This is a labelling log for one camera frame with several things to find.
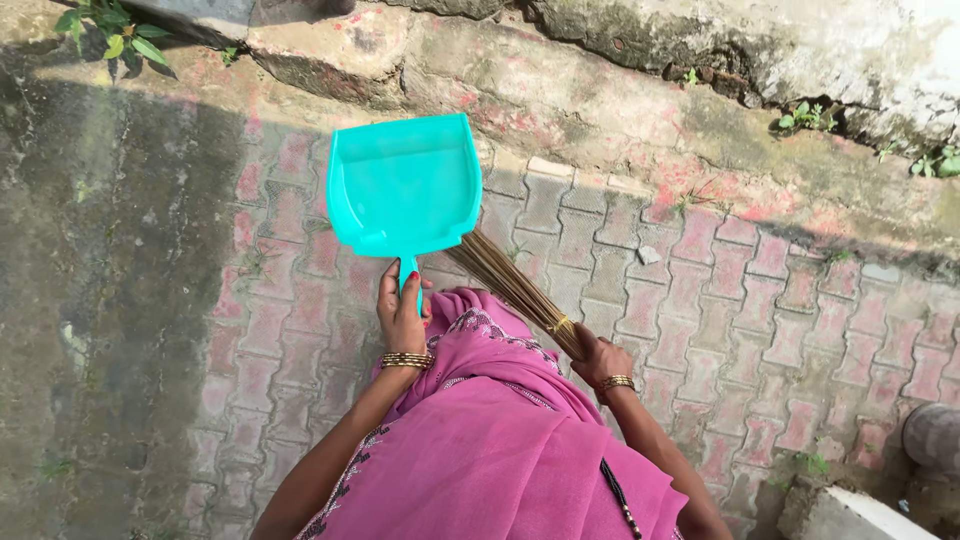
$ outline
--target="woman's right hand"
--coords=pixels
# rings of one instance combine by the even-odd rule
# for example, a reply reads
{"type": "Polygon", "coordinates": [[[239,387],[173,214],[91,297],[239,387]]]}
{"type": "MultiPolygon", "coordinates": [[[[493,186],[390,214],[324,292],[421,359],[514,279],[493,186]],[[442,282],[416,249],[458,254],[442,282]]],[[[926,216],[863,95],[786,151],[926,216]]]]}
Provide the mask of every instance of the woman's right hand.
{"type": "Polygon", "coordinates": [[[570,367],[590,388],[596,390],[604,380],[614,375],[633,376],[634,359],[622,347],[613,345],[606,337],[596,337],[580,323],[573,325],[574,333],[584,348],[586,360],[572,361],[570,367]]]}

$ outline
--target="woman's left hand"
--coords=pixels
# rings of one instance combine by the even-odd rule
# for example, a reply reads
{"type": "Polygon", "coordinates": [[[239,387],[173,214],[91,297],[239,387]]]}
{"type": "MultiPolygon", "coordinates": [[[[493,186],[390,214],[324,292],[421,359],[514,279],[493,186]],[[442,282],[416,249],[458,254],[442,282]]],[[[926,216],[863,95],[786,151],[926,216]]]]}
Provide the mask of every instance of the woman's left hand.
{"type": "Polygon", "coordinates": [[[388,353],[426,354],[426,327],[433,320],[430,299],[423,297],[422,316],[417,313],[417,293],[433,286],[430,280],[422,280],[420,273],[411,272],[399,286],[400,259],[394,261],[380,278],[380,293],[376,302],[376,314],[386,341],[388,353]]]}

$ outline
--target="teal dustpan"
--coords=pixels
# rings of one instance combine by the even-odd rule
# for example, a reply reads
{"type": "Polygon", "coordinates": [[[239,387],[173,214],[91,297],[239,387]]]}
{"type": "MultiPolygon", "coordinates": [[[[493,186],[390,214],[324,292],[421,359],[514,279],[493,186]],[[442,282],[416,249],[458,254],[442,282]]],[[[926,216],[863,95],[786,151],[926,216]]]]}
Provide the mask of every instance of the teal dustpan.
{"type": "Polygon", "coordinates": [[[333,132],[326,172],[333,231],[357,255],[399,257],[401,287],[417,255],[458,245],[473,230],[482,192],[463,113],[333,132]]]}

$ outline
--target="broom bristles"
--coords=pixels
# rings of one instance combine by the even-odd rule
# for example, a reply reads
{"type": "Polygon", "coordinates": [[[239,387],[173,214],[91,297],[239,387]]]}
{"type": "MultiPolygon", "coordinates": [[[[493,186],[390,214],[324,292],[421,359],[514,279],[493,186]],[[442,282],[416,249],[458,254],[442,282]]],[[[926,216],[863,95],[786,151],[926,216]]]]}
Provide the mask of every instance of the broom bristles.
{"type": "Polygon", "coordinates": [[[483,233],[464,234],[459,246],[446,251],[490,292],[550,334],[571,359],[584,360],[573,323],[483,233]]]}

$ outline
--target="woman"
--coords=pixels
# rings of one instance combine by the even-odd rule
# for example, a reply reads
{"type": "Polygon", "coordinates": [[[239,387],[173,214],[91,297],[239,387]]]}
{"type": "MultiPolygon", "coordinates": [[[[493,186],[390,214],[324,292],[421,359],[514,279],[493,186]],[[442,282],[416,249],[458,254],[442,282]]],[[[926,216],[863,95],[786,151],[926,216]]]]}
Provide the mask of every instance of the woman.
{"type": "Polygon", "coordinates": [[[626,446],[492,295],[436,293],[421,317],[420,275],[402,296],[398,277],[395,261],[380,281],[378,373],[277,489],[253,540],[732,538],[640,404],[623,349],[576,327],[587,361],[573,370],[626,446]]]}

